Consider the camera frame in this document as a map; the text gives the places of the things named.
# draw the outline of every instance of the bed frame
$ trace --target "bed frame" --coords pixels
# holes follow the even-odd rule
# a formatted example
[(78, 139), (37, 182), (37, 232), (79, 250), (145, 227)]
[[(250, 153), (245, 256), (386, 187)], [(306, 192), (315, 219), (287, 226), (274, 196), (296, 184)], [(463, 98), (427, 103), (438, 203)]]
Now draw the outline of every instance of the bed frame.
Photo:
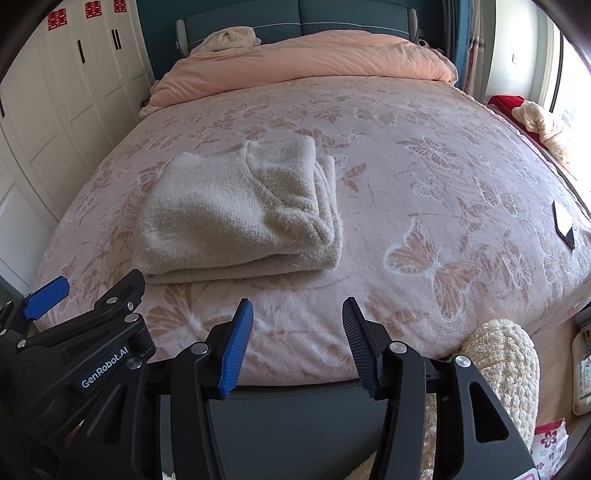
[(374, 0), (250, 0), (177, 20), (177, 48), (186, 58), (209, 34), (242, 25), (254, 28), (262, 44), (324, 30), (365, 30), (418, 41), (414, 8)]

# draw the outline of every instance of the pink bedspread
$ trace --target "pink bedspread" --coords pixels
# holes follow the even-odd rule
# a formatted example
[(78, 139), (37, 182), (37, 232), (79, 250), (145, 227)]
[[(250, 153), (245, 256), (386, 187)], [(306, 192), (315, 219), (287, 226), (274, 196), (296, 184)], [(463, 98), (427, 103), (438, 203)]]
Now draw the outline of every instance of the pink bedspread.
[(454, 83), (453, 63), (435, 50), (392, 35), (331, 30), (260, 47), (230, 48), (178, 61), (139, 113), (216, 93), (305, 77), (379, 76)]
[[(393, 338), (435, 357), (490, 319), (534, 333), (591, 299), (591, 222), (513, 127), (444, 82), (320, 77), (182, 103), (139, 124), (52, 237), (38, 283), (61, 274), (72, 291), (42, 325), (91, 308), (129, 271), (135, 222), (168, 160), (290, 135), (313, 137), (337, 161), (340, 265), (148, 286), (138, 311), (157, 359), (204, 339), (243, 297), (255, 327), (240, 382), (259, 385), (356, 377), (341, 320), (348, 296)], [(573, 252), (554, 230), (553, 200), (573, 217)]]

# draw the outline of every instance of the red cushion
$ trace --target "red cushion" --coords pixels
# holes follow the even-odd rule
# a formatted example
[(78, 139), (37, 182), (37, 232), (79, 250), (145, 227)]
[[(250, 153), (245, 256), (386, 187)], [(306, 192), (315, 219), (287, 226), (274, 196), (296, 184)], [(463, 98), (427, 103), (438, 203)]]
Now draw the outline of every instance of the red cushion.
[(514, 108), (521, 106), (523, 102), (525, 102), (525, 99), (517, 95), (493, 95), (491, 99), (488, 100), (489, 105), (495, 105), (502, 113), (509, 117), (513, 123), (519, 125), (534, 142), (543, 147), (542, 142), (540, 141), (540, 136), (528, 132), (525, 125), (518, 122), (511, 113)]

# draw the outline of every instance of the wardrobe door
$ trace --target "wardrobe door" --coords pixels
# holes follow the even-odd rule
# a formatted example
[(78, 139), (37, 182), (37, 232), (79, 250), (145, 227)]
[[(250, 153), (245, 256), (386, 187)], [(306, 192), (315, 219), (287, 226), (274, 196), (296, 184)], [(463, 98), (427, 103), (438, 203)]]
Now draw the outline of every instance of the wardrobe door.
[(117, 50), (117, 61), (124, 75), (125, 85), (136, 115), (141, 109), (141, 103), (150, 98), (149, 68), (142, 59), (139, 37), (135, 31), (132, 15), (137, 15), (134, 0), (105, 0), (112, 5), (109, 15), (112, 27), (120, 48)]
[(82, 21), (83, 10), (79, 0), (63, 2), (56, 11), (65, 14), (66, 23), (51, 30), (49, 25), (41, 25), (38, 46), (54, 104), (80, 158), (92, 173), (115, 146), (115, 136), (87, 67), (88, 40), (76, 25)]
[[(40, 28), (47, 28), (47, 21)], [(52, 101), (41, 67), (37, 35), (29, 38), (0, 84), (0, 127), (25, 177), (60, 219), (86, 180), (78, 155)]]
[(31, 291), (56, 226), (0, 132), (0, 275), (21, 294)]
[[(118, 59), (119, 44), (109, 15), (113, 5), (109, 0), (97, 0), (98, 3), (69, 1), (77, 4), (73, 21), (74, 27), (80, 30), (79, 35), (85, 38), (85, 68), (92, 76), (115, 139), (120, 142), (138, 124), (139, 109), (134, 106), (125, 80), (125, 69)], [(100, 8), (100, 15), (87, 18), (89, 4), (96, 6), (97, 12)]]

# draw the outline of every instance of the blue gripper pad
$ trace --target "blue gripper pad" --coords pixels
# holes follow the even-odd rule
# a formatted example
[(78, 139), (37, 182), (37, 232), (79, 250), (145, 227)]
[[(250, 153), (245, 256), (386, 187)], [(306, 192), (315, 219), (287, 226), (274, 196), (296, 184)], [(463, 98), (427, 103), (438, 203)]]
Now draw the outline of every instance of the blue gripper pad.
[[(372, 333), (373, 326), (383, 330), (383, 332), (376, 331), (380, 345)], [(382, 353), (389, 343), (388, 333), (383, 325), (365, 320), (354, 297), (349, 297), (343, 302), (343, 327), (353, 354), (355, 367), (357, 367), (359, 380), (361, 380), (361, 386), (369, 392), (372, 398), (375, 398), (380, 388)]]
[(38, 320), (70, 294), (67, 278), (57, 277), (27, 298), (22, 310), (27, 320)]
[(252, 302), (242, 299), (232, 319), (233, 331), (222, 357), (222, 376), (219, 384), (222, 398), (227, 398), (230, 392), (236, 388), (253, 322)]

